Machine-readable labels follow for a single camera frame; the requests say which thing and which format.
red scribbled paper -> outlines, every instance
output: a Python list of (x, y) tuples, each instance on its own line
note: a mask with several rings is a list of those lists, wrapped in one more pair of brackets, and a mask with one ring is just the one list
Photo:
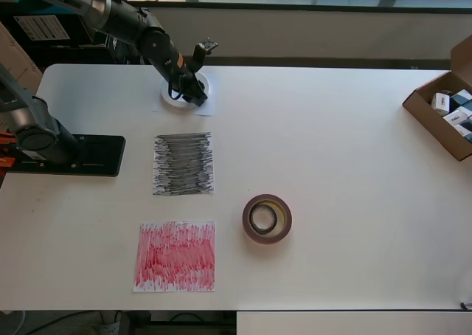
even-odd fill
[(134, 291), (213, 291), (215, 222), (141, 225)]

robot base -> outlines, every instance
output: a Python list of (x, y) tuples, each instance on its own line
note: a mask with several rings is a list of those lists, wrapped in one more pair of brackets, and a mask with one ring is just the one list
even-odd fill
[(118, 175), (125, 150), (124, 137), (92, 134), (74, 134), (73, 136), (80, 143), (80, 153), (70, 165), (42, 163), (21, 151), (16, 151), (11, 155), (16, 159), (15, 164), (7, 172), (81, 176)]

cardboard box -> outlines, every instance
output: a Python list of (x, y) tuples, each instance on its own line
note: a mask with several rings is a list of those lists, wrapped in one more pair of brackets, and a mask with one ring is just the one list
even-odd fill
[(459, 161), (472, 155), (472, 143), (432, 107), (434, 94), (442, 90), (457, 93), (467, 89), (472, 93), (472, 36), (451, 50), (451, 71), (413, 91), (403, 107), (409, 111)]

floor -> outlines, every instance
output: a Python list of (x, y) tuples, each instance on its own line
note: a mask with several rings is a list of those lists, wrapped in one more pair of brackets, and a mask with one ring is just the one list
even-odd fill
[[(77, 311), (27, 311), (23, 326), (16, 335), (26, 335), (48, 322), (54, 321), (60, 317), (77, 313)], [(34, 335), (117, 335), (119, 326), (119, 314), (117, 322), (115, 311), (90, 311), (85, 314), (76, 314), (67, 317), (53, 325), (48, 325), (34, 333)], [(0, 335), (12, 335), (21, 321), (22, 313), (15, 311), (6, 315), (0, 312)], [(203, 322), (229, 322), (235, 324), (235, 312), (223, 311), (192, 311), (191, 314), (181, 311), (152, 311), (151, 319), (153, 322), (178, 321), (181, 323), (203, 321)], [(200, 327), (188, 327), (185, 329), (176, 326), (156, 325), (148, 329), (140, 330), (138, 334), (235, 334), (234, 331), (220, 332), (218, 329), (202, 329)]]

white table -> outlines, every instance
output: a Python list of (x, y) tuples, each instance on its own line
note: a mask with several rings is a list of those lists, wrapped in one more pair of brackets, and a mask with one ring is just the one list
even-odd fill
[[(204, 67), (214, 117), (152, 112), (151, 66), (56, 65), (38, 94), (72, 133), (123, 135), (116, 178), (8, 174), (0, 309), (431, 309), (472, 299), (472, 159), (401, 103), (438, 71)], [(152, 196), (153, 137), (212, 131), (216, 191)], [(273, 193), (288, 237), (250, 241)], [(134, 294), (139, 225), (215, 220), (214, 292)]]

